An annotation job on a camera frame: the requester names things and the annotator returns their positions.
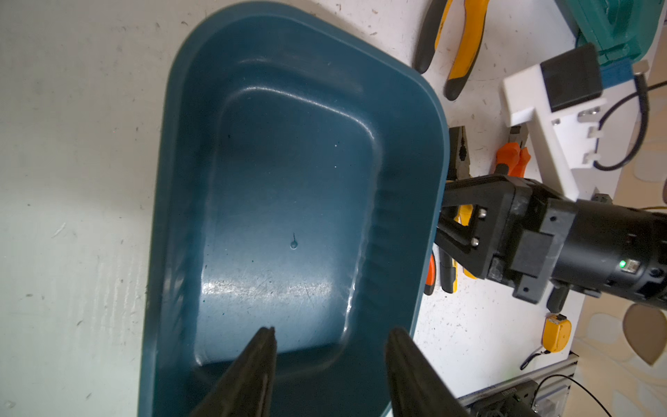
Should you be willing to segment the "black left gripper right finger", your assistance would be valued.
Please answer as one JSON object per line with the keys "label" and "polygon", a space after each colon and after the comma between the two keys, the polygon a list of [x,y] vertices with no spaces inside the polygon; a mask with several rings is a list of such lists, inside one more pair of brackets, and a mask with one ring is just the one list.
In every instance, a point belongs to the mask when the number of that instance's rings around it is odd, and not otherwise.
{"label": "black left gripper right finger", "polygon": [[385,363],[393,415],[469,415],[404,328],[390,331]]}

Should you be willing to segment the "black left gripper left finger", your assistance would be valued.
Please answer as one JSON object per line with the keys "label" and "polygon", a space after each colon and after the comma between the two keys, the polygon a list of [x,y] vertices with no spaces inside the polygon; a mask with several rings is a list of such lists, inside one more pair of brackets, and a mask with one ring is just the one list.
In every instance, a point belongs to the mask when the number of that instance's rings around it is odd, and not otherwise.
{"label": "black left gripper left finger", "polygon": [[275,330],[262,327],[190,414],[268,416],[276,360]]}

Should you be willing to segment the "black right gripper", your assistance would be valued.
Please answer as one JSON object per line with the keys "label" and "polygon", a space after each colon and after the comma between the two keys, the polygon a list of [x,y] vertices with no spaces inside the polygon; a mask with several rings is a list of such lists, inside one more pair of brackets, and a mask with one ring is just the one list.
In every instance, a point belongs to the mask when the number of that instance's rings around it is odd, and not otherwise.
{"label": "black right gripper", "polygon": [[485,175],[448,182],[441,207],[481,205],[467,226],[439,219],[435,243],[478,279],[536,303],[547,283],[666,307],[666,216],[563,196],[533,180]]}

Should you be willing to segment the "yellow black combination pliers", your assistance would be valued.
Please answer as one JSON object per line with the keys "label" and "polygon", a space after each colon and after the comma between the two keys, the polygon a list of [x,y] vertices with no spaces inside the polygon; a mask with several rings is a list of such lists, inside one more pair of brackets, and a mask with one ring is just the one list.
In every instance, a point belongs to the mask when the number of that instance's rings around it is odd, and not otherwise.
{"label": "yellow black combination pliers", "polygon": [[[450,162],[447,174],[448,182],[470,177],[470,158],[467,148],[467,133],[464,126],[449,129]],[[446,213],[461,225],[467,226],[472,215],[472,205],[447,208]],[[442,248],[439,249],[440,285],[448,294],[458,289],[458,264]]]}

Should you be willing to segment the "small yellow handled pliers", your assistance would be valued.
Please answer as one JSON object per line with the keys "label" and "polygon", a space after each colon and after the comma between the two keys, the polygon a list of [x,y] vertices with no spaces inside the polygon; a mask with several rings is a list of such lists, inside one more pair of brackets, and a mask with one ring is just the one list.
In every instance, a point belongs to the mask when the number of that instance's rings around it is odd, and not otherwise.
{"label": "small yellow handled pliers", "polygon": [[[477,61],[486,27],[489,0],[466,0],[465,22],[459,49],[444,86],[444,96],[455,101],[464,90]],[[441,39],[452,2],[434,0],[428,5],[416,45],[413,68],[420,74],[429,69]]]}

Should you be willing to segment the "large orange handled pliers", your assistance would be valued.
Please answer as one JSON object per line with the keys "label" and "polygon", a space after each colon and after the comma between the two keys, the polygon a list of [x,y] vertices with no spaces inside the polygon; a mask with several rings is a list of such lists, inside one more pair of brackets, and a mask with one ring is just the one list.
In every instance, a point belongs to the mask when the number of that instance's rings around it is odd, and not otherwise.
{"label": "large orange handled pliers", "polygon": [[510,128],[508,142],[496,152],[494,174],[524,178],[532,156],[526,147],[528,129],[525,125]]}

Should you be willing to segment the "small orange handled pliers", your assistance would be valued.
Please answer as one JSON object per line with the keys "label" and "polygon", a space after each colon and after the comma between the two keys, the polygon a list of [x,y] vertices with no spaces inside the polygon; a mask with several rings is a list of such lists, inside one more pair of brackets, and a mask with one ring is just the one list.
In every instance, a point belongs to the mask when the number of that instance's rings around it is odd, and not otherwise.
{"label": "small orange handled pliers", "polygon": [[432,295],[434,293],[436,281],[437,281],[437,263],[434,253],[432,253],[429,258],[427,279],[423,291],[424,295]]}

